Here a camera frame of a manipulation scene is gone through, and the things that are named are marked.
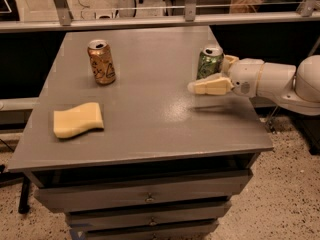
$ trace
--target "soda can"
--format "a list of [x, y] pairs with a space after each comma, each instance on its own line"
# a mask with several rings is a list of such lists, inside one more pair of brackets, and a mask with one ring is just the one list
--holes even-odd
[[106, 40], [92, 40], [88, 45], [91, 69], [98, 84], [111, 84], [116, 80], [111, 49]]
[[199, 55], [197, 79], [220, 73], [223, 57], [223, 50], [219, 45], [206, 45]]

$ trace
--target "drawer knob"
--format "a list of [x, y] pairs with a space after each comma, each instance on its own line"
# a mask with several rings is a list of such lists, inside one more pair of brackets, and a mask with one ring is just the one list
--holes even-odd
[[154, 226], [157, 226], [157, 225], [158, 225], [158, 223], [155, 222], [155, 221], [154, 221], [154, 218], [152, 217], [152, 218], [151, 218], [151, 221], [150, 221], [150, 223], [149, 223], [149, 226], [150, 226], [150, 227], [154, 227]]
[[152, 194], [149, 193], [149, 194], [148, 194], [148, 197], [147, 197], [146, 200], [145, 200], [145, 202], [146, 202], [147, 204], [150, 204], [150, 203], [153, 203], [154, 200], [155, 200], [155, 199], [152, 197]]

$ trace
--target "terrazzo floor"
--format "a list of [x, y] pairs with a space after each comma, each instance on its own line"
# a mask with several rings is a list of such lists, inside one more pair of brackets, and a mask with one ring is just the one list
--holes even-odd
[[[308, 141], [292, 118], [279, 115], [274, 126], [276, 133], [269, 133], [274, 150], [258, 157], [253, 178], [232, 197], [218, 228], [204, 237], [170, 240], [320, 239], [320, 156], [309, 154]], [[14, 148], [21, 134], [1, 133], [0, 138]], [[12, 152], [3, 144], [0, 151], [0, 162], [7, 163]], [[32, 185], [30, 212], [20, 215], [21, 184], [0, 188], [0, 239], [71, 239], [64, 215], [43, 207], [33, 197], [34, 189]]]

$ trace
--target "can lid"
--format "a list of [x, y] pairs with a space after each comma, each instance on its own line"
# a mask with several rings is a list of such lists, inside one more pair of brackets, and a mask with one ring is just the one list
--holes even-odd
[[203, 53], [208, 56], [219, 56], [223, 53], [223, 50], [218, 44], [207, 44], [203, 49]]
[[94, 49], [94, 50], [99, 50], [102, 49], [104, 47], [107, 46], [107, 41], [106, 40], [102, 40], [102, 39], [96, 39], [96, 40], [92, 40], [89, 44], [88, 47], [90, 49]]

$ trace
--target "table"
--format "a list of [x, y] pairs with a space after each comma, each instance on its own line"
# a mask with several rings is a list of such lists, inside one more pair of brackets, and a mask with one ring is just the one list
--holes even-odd
[[[93, 39], [111, 46], [111, 85], [93, 78]], [[216, 40], [207, 27], [68, 33], [9, 170], [86, 239], [213, 231], [272, 143], [247, 98], [188, 92], [208, 42]], [[99, 102], [105, 129], [57, 139], [53, 111], [86, 102]]]

